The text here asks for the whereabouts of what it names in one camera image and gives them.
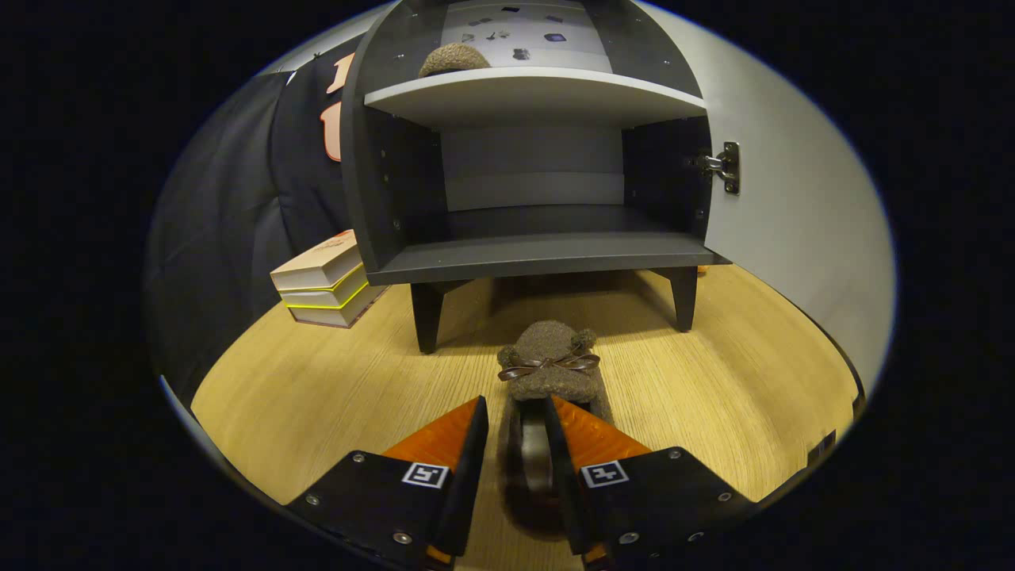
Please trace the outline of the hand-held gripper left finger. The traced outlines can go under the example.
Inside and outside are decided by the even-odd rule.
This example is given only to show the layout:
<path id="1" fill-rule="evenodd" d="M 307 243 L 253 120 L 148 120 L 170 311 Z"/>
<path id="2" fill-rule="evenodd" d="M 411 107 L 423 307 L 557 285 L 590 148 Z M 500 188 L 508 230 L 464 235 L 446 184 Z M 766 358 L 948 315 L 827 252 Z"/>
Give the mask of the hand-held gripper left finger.
<path id="1" fill-rule="evenodd" d="M 475 397 L 383 453 L 352 450 L 285 509 L 383 568 L 452 568 L 466 552 L 489 422 Z"/>

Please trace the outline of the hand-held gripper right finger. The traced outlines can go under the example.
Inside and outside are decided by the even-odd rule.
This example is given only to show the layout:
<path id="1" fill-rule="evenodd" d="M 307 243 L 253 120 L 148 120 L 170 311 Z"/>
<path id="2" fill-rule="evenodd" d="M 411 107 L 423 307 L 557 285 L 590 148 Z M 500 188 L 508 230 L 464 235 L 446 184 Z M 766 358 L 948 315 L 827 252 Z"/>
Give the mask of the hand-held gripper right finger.
<path id="1" fill-rule="evenodd" d="M 692 452 L 650 451 L 565 399 L 543 406 L 565 533 L 584 567 L 676 568 L 689 546 L 754 513 Z"/>

